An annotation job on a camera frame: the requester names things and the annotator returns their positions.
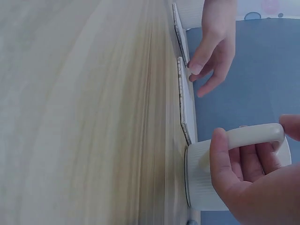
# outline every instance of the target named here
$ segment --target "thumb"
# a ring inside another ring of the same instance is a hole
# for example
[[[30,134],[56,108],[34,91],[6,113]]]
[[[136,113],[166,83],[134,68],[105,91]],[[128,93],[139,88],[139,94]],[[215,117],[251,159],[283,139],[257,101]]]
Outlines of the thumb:
[[[292,139],[300,141],[300,115],[282,115],[279,123],[283,126],[285,133]]]
[[[203,36],[200,45],[197,47],[188,65],[192,74],[198,75],[201,72],[220,41],[221,40],[219,40],[216,35]]]

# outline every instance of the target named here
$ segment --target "fingernail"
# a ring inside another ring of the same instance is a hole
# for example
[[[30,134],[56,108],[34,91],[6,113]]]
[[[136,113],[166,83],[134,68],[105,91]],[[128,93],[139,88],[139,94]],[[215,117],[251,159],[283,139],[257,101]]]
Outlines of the fingernail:
[[[194,81],[195,81],[195,78],[194,78],[194,76],[193,76],[193,75],[189,76],[189,78],[188,78],[188,79],[189,79],[189,81],[190,81],[190,82],[194,82]]]
[[[189,69],[192,74],[198,75],[202,70],[202,66],[200,66],[198,64],[193,64],[193,65],[190,65]]]

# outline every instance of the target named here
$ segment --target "white plastic strip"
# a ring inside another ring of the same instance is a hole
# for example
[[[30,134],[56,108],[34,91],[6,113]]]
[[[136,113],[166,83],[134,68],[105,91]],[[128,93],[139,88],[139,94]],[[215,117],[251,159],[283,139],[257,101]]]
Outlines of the white plastic strip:
[[[180,118],[181,126],[187,143],[193,144],[196,142],[195,135],[195,120],[193,100],[189,93],[187,76],[182,57],[178,58],[178,78],[179,78],[179,95],[180,95]]]
[[[176,3],[173,3],[173,17],[174,17],[174,26],[175,26],[175,31],[179,42],[180,50],[183,56],[184,63],[185,65],[187,65],[189,61],[189,53],[188,53],[188,43],[186,40],[186,31],[182,28]]]

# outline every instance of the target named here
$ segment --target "light wood grain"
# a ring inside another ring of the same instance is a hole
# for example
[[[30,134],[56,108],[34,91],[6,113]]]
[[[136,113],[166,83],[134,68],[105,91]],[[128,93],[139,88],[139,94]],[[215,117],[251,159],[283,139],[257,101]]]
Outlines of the light wood grain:
[[[171,11],[74,0],[35,28],[1,81],[1,225],[186,223]]]

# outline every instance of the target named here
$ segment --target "blue surface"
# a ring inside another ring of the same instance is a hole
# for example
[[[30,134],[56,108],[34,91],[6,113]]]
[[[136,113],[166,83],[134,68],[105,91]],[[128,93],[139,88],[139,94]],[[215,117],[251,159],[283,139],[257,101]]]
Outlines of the blue surface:
[[[227,79],[213,92],[195,94],[198,140],[214,128],[278,122],[283,113],[300,114],[300,20],[263,19],[237,22],[236,56]],[[187,31],[190,56],[202,38]],[[194,82],[196,92],[209,75]],[[300,162],[300,143],[288,138],[292,162]],[[203,225],[239,224],[230,212],[202,212]]]

